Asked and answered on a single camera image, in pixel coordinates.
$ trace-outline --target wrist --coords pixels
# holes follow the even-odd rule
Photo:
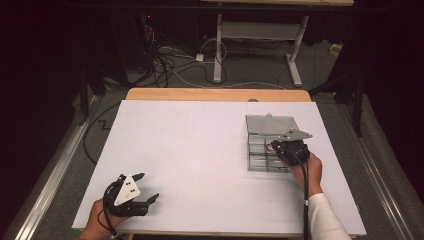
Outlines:
[[[315,194],[323,193],[321,186],[309,186],[308,197],[312,197]]]

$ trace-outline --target white tabletop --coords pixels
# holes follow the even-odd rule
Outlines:
[[[73,228],[85,227],[93,201],[122,173],[145,173],[135,201],[160,193],[145,217],[121,232],[194,235],[296,235],[302,191],[290,173],[247,170],[246,114],[293,116],[313,134],[324,165],[322,187],[351,235],[366,234],[315,103],[123,101]]]

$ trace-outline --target metal frame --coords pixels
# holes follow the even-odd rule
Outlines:
[[[102,97],[94,96],[90,103],[91,109],[88,117],[86,118],[86,121],[81,126],[74,126],[74,128],[68,130],[71,132],[69,143],[62,151],[55,168],[50,174],[50,177],[44,185],[40,195],[38,196],[37,201],[32,207],[31,212],[28,214],[28,217],[19,230],[19,233],[15,238],[16,240],[30,240],[34,235],[35,230],[49,209],[50,204],[56,195],[57,189],[59,188],[60,183],[66,174],[68,166],[72,161],[75,151],[85,131],[87,130],[89,123],[94,118],[94,115],[97,112],[96,110],[100,106],[101,101]]]

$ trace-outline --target gray carpet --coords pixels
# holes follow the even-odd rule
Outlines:
[[[224,60],[228,79],[223,85],[229,86],[248,82],[263,82],[287,89],[293,89],[294,87],[287,70],[287,64],[283,58],[285,53],[290,52],[291,47],[292,45],[290,43],[283,43],[276,50],[258,49],[257,52],[253,52],[247,58],[241,60],[230,59],[244,56],[246,52],[243,52],[242,48],[242,50],[238,50],[239,52],[229,50],[228,59]],[[304,81],[304,87],[302,87],[302,89],[309,90],[312,86],[324,83],[327,79],[336,60],[335,56],[328,53],[329,47],[330,44],[326,42],[315,47],[302,46],[297,59],[298,69]],[[190,61],[176,57],[172,59],[179,65]],[[208,79],[212,79],[213,68],[211,64],[196,65],[204,66]],[[177,72],[183,69],[184,68],[179,68],[174,71]],[[129,71],[129,76],[130,78],[136,78],[139,74],[136,73],[136,71]],[[214,86],[206,82],[204,70],[202,68],[195,67],[188,69],[180,73],[179,76],[183,80],[174,75],[169,79],[168,86],[193,87],[190,84]],[[127,90],[116,85],[113,81],[106,80],[106,85],[108,86],[108,91],[102,99],[97,114],[102,113],[114,103],[124,99],[126,95]],[[238,85],[234,88],[274,87],[255,83]],[[369,172],[365,167],[355,136],[350,131],[351,127],[349,123],[346,122],[343,111],[340,110],[340,108],[350,109],[350,106],[336,105],[332,99],[332,94],[318,94],[314,96],[313,100],[318,104],[330,140],[340,161],[349,187],[351,188],[353,197],[361,209],[360,214],[368,235],[360,237],[359,239],[399,239],[390,218],[386,214],[384,205],[370,180]],[[101,120],[106,120],[106,127],[112,125],[116,111],[117,108],[115,107],[100,118]],[[422,218],[422,216],[424,216],[423,206],[408,181],[405,181],[406,177],[394,158],[385,140],[384,133],[382,133],[379,128],[376,119],[373,118],[372,108],[369,106],[369,102],[366,98],[364,101],[362,126],[364,133],[362,139],[366,145],[369,146],[369,149],[372,150],[371,152],[373,152],[374,157],[381,160],[377,165],[382,169],[382,172],[385,173],[383,174],[384,180],[387,180],[387,185],[395,196],[396,201],[399,203],[401,211],[404,212],[405,219],[410,229],[412,229],[415,239],[424,239],[424,234],[421,230],[423,220],[420,219],[420,217]],[[108,133],[108,130],[101,130],[101,123],[95,123],[87,134],[87,149],[93,159],[97,160],[100,156]],[[19,231],[19,228],[25,221],[26,216],[41,191],[43,184],[54,168],[54,165],[55,160],[52,159],[43,177],[40,178],[37,187],[34,188],[33,194],[28,197],[25,206],[16,217],[15,222],[10,227],[4,239],[15,238],[17,231]],[[83,150],[82,143],[80,143],[60,188],[32,239],[60,240],[77,238],[79,232],[71,229],[71,225],[93,170],[94,164],[90,162]],[[161,238],[145,236],[144,239]]]

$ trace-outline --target dark background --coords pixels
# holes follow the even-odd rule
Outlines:
[[[355,4],[382,6],[390,2],[356,1]],[[365,93],[399,163],[423,200],[420,150],[424,146],[420,136],[424,132],[424,119],[420,112],[424,90],[421,83],[424,15],[419,11],[424,7],[418,0],[394,3],[389,14],[361,16],[354,25],[346,16],[313,16],[304,40],[307,44],[322,39],[345,42],[329,81],[362,63]],[[204,34],[210,37],[215,31],[213,15],[170,14],[166,21],[159,14],[158,18],[164,32],[192,48],[198,47]],[[92,23],[95,28],[103,26],[107,35],[108,27],[117,24],[111,19],[125,22],[119,15],[97,15]],[[178,19],[185,23],[183,29]],[[91,26],[86,20],[62,9],[54,0],[0,3],[0,170],[3,173],[0,187],[8,193],[1,201],[0,236],[19,211],[74,117],[72,100],[79,91],[82,63],[109,64],[110,68],[110,63],[105,63],[105,53],[90,35]],[[129,63],[114,53],[114,47],[119,47],[118,38],[108,43],[110,49],[106,54],[116,57],[112,58],[116,61],[113,65],[118,68],[117,74],[119,71],[122,74]],[[92,84],[98,82],[98,74],[88,75]],[[346,87],[342,82],[331,90]]]

